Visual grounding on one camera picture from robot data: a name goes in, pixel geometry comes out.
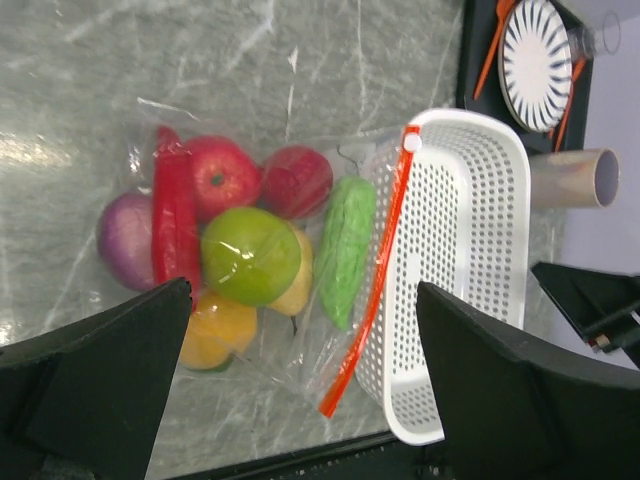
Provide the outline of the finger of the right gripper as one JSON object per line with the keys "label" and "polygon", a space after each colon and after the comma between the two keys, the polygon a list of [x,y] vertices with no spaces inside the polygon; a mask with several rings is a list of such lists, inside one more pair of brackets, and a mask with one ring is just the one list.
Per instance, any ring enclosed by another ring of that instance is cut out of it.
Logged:
{"label": "finger of the right gripper", "polygon": [[577,335],[595,351],[639,351],[639,277],[549,262],[531,272]]}

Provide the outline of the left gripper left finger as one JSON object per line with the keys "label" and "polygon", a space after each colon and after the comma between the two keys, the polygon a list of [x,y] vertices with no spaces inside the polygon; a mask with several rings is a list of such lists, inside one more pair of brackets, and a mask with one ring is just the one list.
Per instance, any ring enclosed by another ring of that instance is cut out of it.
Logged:
{"label": "left gripper left finger", "polygon": [[183,278],[1,349],[1,476],[49,455],[102,479],[145,476],[192,310]]}

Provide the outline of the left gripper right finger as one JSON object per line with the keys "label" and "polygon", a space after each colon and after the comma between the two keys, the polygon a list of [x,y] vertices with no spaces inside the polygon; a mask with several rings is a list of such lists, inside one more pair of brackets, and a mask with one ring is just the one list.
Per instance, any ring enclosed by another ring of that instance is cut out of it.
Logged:
{"label": "left gripper right finger", "polygon": [[440,287],[420,339],[458,479],[636,479],[639,374],[553,345]]}

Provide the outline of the orange fruit with leaf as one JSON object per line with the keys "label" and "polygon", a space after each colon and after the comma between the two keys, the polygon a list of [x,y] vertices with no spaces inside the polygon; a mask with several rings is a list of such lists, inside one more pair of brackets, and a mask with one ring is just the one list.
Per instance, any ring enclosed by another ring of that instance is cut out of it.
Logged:
{"label": "orange fruit with leaf", "polygon": [[208,291],[189,318],[180,364],[195,371],[223,371],[255,338],[257,309]]}

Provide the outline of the purple onion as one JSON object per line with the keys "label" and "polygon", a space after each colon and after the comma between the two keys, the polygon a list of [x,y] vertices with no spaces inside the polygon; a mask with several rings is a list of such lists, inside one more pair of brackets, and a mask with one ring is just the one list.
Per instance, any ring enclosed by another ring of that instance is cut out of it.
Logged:
{"label": "purple onion", "polygon": [[127,192],[109,203],[97,225],[97,250],[124,287],[146,291],[154,286],[151,262],[151,198]]}

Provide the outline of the red chili pepper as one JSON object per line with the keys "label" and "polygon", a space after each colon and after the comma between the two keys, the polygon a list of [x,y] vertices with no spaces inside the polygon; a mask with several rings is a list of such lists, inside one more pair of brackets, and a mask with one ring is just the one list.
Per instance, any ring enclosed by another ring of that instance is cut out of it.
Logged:
{"label": "red chili pepper", "polygon": [[158,127],[156,133],[151,259],[155,282],[185,278],[196,306],[201,271],[194,182],[189,154],[168,126]]}

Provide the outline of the green pear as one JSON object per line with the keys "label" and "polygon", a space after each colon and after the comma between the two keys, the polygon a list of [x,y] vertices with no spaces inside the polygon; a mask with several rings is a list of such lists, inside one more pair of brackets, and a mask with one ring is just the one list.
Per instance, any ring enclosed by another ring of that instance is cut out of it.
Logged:
{"label": "green pear", "polygon": [[292,284],[301,253],[281,218],[256,207],[231,208],[203,230],[201,260],[206,285],[240,304],[261,307]]}

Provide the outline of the yellow lemon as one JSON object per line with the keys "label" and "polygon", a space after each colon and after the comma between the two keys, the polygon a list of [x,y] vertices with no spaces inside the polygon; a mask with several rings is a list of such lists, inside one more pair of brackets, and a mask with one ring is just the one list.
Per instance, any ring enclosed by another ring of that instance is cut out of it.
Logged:
{"label": "yellow lemon", "polygon": [[288,225],[298,240],[301,262],[292,284],[268,307],[287,316],[296,316],[305,307],[311,291],[313,283],[313,248],[311,240],[303,231],[291,222]]}

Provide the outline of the green bitter gourd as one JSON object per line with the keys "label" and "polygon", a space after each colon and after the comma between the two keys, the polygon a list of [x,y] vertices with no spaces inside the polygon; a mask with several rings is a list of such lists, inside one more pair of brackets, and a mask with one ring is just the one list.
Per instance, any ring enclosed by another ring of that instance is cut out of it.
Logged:
{"label": "green bitter gourd", "polygon": [[314,262],[317,294],[325,314],[345,331],[360,291],[376,215],[376,190],[359,176],[334,186]]}

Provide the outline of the clear zip top bag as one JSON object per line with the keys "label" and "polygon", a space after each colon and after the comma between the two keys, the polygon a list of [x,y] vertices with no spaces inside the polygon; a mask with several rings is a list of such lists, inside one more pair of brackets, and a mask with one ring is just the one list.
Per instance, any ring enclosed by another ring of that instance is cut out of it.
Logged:
{"label": "clear zip top bag", "polygon": [[185,368],[255,362],[332,416],[381,305],[417,128],[363,161],[305,144],[257,161],[225,124],[156,101],[126,124],[131,179],[96,226],[106,270],[136,292],[188,281]]}

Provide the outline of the red apple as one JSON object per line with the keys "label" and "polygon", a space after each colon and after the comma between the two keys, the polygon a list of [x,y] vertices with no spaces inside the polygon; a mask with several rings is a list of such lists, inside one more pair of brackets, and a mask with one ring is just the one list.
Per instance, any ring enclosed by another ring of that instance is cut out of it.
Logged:
{"label": "red apple", "polygon": [[197,216],[208,223],[224,211],[256,203],[261,169],[233,140],[200,135],[184,143],[193,176]]}

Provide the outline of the red wrinkled fruit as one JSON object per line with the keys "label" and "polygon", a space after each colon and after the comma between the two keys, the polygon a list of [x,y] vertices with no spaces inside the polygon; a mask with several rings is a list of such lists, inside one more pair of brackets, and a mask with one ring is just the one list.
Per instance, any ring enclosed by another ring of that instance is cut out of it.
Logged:
{"label": "red wrinkled fruit", "polygon": [[265,161],[262,203],[284,219],[315,214],[329,197],[333,170],[321,153],[305,145],[276,150]]}

